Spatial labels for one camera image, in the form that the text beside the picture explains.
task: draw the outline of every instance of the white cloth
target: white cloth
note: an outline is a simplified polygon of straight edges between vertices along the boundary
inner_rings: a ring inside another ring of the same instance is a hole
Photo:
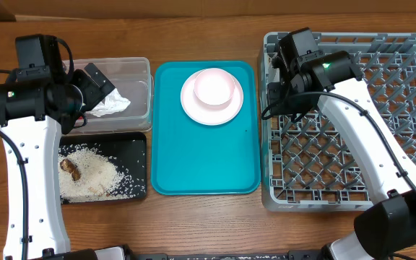
[[[131,104],[125,97],[121,97],[117,89],[114,89],[110,94],[105,97],[100,103],[98,103],[95,108],[93,108],[88,113],[93,116],[101,117],[104,115],[110,115],[113,113],[124,111],[128,105]]]

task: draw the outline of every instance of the tray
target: tray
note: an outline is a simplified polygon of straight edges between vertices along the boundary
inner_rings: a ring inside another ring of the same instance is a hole
[[[264,36],[259,60],[261,108],[267,84],[278,82],[270,61],[286,32]],[[416,33],[313,33],[325,53],[347,51],[364,72],[378,112],[416,163]],[[318,157],[315,163],[311,158]],[[353,211],[373,204],[360,169],[329,120],[318,111],[291,124],[287,116],[262,122],[263,205],[272,211]]]
[[[186,79],[221,68],[238,79],[243,106],[219,126],[192,121],[181,105]],[[242,61],[169,62],[155,75],[152,185],[164,195],[247,194],[260,181],[259,127],[253,69]]]
[[[124,177],[119,187],[113,191],[123,195],[120,199],[142,199],[146,196],[147,139],[143,133],[64,136],[61,138],[59,154],[67,156],[83,147],[97,149],[96,154],[108,157],[108,161],[123,173]],[[95,201],[120,199],[105,199],[98,196]],[[75,201],[87,200],[79,197]],[[70,201],[61,196],[61,203],[68,204]]]

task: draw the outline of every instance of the wire grid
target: wire grid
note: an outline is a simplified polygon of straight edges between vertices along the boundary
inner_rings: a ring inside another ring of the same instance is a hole
[[[283,36],[279,33],[275,39]],[[384,44],[376,47],[377,50],[364,53],[350,49],[356,49],[353,45],[357,43],[374,43],[374,38],[314,36],[326,54],[338,51],[335,46],[342,40],[349,47],[347,51],[364,72],[378,112],[416,164],[416,51],[414,45],[406,47],[406,42],[416,37],[384,36]],[[275,50],[274,46],[274,51],[268,52],[269,61],[277,55]],[[271,120],[270,186],[276,199],[289,204],[299,204],[302,200],[329,204],[370,200],[357,163],[324,115],[314,110],[296,124],[287,116],[275,116]]]

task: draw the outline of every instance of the black baking pan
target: black baking pan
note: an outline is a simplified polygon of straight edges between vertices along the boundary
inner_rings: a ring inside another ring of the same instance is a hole
[[[66,157],[68,154],[76,152],[79,149],[78,144],[81,145],[80,149],[83,149],[83,147],[89,149],[96,148],[96,154],[108,157],[109,162],[117,166],[118,170],[125,176],[129,176],[133,180],[133,188],[129,188],[124,183],[125,178],[123,178],[116,189],[116,191],[124,195],[124,198],[109,199],[107,201],[143,199],[147,195],[147,139],[143,133],[64,136],[60,141],[59,154]],[[81,202],[81,199],[78,197],[76,202]],[[68,199],[62,196],[61,202],[62,204],[70,203]]]

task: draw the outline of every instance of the plastic crate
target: plastic crate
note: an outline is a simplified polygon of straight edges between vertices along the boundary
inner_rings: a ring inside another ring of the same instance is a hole
[[[267,85],[279,81],[270,61],[287,32],[264,36],[261,109]],[[416,163],[416,33],[314,32],[319,48],[347,51],[364,72],[378,112]],[[373,204],[360,169],[332,123],[318,111],[292,124],[287,116],[262,121],[263,205],[272,211],[366,210]]]

